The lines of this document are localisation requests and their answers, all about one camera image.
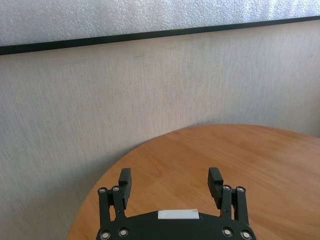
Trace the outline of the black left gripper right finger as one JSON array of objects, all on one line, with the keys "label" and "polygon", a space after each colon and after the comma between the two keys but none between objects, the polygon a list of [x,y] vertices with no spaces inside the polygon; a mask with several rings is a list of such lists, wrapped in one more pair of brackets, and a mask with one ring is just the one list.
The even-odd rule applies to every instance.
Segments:
[{"label": "black left gripper right finger", "polygon": [[232,220],[233,210],[235,221],[249,224],[246,189],[243,186],[232,188],[224,184],[224,179],[216,167],[208,169],[207,185],[217,209],[220,210],[221,218]]}]

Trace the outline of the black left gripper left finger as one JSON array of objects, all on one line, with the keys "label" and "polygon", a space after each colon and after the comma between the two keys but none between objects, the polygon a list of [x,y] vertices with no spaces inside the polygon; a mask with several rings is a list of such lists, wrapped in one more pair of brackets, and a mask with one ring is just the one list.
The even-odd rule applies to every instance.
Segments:
[{"label": "black left gripper left finger", "polygon": [[118,185],[111,189],[101,187],[98,189],[99,223],[106,227],[111,221],[110,206],[114,207],[115,221],[126,219],[125,210],[132,188],[132,174],[130,168],[123,168],[120,172]]}]

